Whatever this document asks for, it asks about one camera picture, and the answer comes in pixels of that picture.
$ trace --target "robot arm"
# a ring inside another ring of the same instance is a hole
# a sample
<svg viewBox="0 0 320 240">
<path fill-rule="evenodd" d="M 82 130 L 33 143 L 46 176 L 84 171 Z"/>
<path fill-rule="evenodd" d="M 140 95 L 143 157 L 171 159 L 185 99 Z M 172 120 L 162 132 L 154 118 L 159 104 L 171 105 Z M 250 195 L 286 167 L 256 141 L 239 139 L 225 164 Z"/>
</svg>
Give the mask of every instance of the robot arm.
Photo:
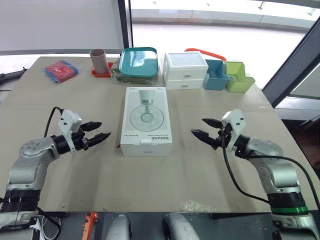
<svg viewBox="0 0 320 240">
<path fill-rule="evenodd" d="M 11 238 L 15 233 L 3 233 L 8 230 L 24 229 L 25 234 L 27 232 L 33 234 L 33 230 L 27 230 L 27 228 L 37 221 L 40 193 L 51 162 L 67 152 L 87 150 L 104 141 L 110 135 L 110 133 L 100 133 L 87 139 L 85 132 L 97 129 L 102 123 L 81 123 L 82 120 L 76 113 L 64 110 L 59 122 L 62 135 L 35 139 L 22 145 L 19 158 L 10 171 L 5 196 L 1 199 L 1 239 L 6 239 L 6 237 L 7 239 L 20 239 L 18 237 Z M 21 239 L 28 239 L 25 234 Z"/>
<path fill-rule="evenodd" d="M 301 194 L 296 169 L 284 159 L 254 158 L 255 156 L 283 156 L 280 146 L 271 141 L 242 135 L 246 122 L 239 109 L 227 112 L 222 121 L 212 118 L 202 120 L 220 130 L 216 139 L 209 137 L 209 134 L 202 130 L 192 130 L 191 132 L 199 140 L 211 145 L 215 150 L 222 147 L 224 151 L 235 151 L 236 156 L 248 159 L 256 168 L 268 197 L 273 224 L 280 228 L 273 237 L 291 239 L 292 231 L 301 231 L 299 234 L 303 235 L 304 239 L 311 236 L 311 239 L 319 240 L 317 226 Z"/>
</svg>

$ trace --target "white drawer organizer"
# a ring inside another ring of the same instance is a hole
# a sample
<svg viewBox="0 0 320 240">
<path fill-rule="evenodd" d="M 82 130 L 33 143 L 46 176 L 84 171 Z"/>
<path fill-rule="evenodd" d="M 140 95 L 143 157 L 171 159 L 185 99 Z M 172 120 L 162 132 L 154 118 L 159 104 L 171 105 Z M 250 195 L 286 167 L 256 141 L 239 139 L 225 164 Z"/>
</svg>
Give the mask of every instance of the white drawer organizer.
<svg viewBox="0 0 320 240">
<path fill-rule="evenodd" d="M 200 89 L 208 65 L 199 51 L 165 53 L 163 78 L 167 90 Z"/>
</svg>

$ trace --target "green plastic caddy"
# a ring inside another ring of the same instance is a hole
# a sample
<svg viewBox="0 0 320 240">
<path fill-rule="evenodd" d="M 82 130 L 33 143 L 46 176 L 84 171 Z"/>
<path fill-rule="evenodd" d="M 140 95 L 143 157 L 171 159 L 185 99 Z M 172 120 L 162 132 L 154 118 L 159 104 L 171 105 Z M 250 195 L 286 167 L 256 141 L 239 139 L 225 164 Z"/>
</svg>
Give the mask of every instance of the green plastic caddy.
<svg viewBox="0 0 320 240">
<path fill-rule="evenodd" d="M 230 93 L 245 93 L 255 82 L 253 77 L 246 76 L 245 65 L 240 61 L 227 61 L 226 74 L 230 76 L 226 84 Z"/>
</svg>

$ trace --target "green ring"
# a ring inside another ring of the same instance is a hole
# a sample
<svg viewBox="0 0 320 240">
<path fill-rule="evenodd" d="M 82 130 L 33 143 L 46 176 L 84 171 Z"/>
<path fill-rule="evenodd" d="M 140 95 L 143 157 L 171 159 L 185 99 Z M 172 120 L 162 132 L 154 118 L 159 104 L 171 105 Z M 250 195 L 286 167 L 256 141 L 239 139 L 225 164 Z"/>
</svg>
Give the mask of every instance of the green ring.
<svg viewBox="0 0 320 240">
<path fill-rule="evenodd" d="M 276 214 L 276 213 L 279 213 L 279 214 L 304 213 L 304 212 L 308 212 L 308 207 L 307 206 L 287 207 L 287 208 L 271 207 L 271 212 L 273 212 L 274 214 Z"/>
</svg>

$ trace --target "cardboard box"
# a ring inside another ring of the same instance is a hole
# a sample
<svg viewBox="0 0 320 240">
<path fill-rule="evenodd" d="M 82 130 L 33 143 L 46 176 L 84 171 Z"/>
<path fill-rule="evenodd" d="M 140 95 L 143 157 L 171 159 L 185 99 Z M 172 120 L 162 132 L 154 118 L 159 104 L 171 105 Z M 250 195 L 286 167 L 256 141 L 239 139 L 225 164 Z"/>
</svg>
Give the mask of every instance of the cardboard box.
<svg viewBox="0 0 320 240">
<path fill-rule="evenodd" d="M 127 87 L 121 133 L 125 157 L 167 157 L 172 135 L 165 87 Z"/>
</svg>

